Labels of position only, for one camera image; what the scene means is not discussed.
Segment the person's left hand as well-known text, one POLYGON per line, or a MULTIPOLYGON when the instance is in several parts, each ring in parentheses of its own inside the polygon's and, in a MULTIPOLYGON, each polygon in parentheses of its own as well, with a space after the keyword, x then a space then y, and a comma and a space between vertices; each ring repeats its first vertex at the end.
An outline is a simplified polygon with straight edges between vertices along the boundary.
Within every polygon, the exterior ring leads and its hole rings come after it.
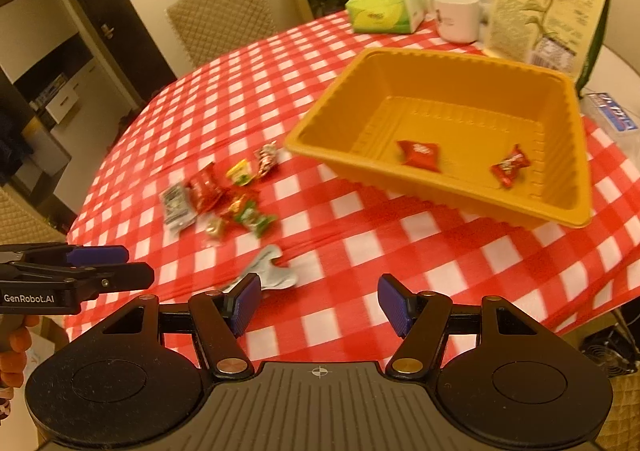
POLYGON ((0 367, 2 383, 8 387, 20 388, 24 384, 24 370, 27 364, 26 351, 32 346, 29 329, 37 327, 39 315, 26 315, 21 327, 9 335, 10 349, 1 354, 0 367))

